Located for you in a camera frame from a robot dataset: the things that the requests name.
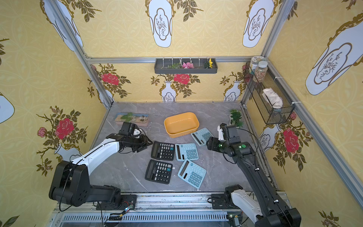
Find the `blue calculator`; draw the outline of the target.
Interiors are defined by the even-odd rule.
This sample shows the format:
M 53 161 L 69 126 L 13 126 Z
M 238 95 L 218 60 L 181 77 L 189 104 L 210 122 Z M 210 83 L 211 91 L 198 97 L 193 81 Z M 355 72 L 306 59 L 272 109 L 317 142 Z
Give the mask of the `blue calculator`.
M 199 155 L 195 143 L 176 144 L 175 147 L 177 161 L 198 160 Z
M 199 189 L 206 173 L 207 171 L 203 167 L 195 164 L 189 159 L 186 159 L 183 162 L 177 176 L 191 186 Z
M 206 145 L 210 137 L 213 137 L 212 133 L 207 128 L 202 128 L 196 132 L 191 133 L 192 138 L 199 146 Z

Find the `black calculator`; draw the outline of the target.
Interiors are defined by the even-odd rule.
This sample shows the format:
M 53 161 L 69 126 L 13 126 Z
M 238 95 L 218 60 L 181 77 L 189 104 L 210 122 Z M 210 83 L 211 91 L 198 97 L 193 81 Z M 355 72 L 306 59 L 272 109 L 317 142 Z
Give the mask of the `black calculator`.
M 155 141 L 151 150 L 151 158 L 157 160 L 173 161 L 175 157 L 175 144 Z
M 145 180 L 169 184 L 172 176 L 173 165 L 157 160 L 150 160 L 145 173 Z

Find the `yellow storage box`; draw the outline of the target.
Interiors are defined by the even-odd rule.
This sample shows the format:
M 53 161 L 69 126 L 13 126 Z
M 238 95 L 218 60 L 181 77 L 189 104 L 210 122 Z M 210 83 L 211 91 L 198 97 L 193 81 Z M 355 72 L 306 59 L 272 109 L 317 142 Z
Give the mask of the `yellow storage box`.
M 199 128 L 197 116 L 192 112 L 186 112 L 167 117 L 164 127 L 170 138 L 177 138 L 196 132 Z

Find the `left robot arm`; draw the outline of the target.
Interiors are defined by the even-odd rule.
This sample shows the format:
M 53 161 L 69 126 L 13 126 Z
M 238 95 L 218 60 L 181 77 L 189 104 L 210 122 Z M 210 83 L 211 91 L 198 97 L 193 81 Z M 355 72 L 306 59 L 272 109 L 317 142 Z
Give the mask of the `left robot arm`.
M 60 205 L 79 207 L 98 202 L 98 210 L 121 210 L 136 203 L 136 195 L 122 195 L 118 187 L 92 185 L 90 174 L 110 156 L 121 154 L 125 148 L 141 152 L 153 142 L 133 123 L 124 123 L 118 133 L 111 133 L 95 148 L 72 161 L 60 162 L 55 170 L 49 198 Z

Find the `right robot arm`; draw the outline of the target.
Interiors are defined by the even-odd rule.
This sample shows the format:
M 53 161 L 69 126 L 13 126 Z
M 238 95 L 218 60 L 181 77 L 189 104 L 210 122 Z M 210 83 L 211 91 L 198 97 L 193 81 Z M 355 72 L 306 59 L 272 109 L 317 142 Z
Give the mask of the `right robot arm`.
M 226 189 L 226 198 L 240 208 L 256 227 L 298 227 L 302 218 L 296 208 L 290 208 L 280 197 L 257 161 L 256 152 L 248 142 L 242 142 L 238 128 L 220 124 L 218 137 L 207 141 L 208 150 L 228 155 L 248 180 L 256 200 L 238 185 Z

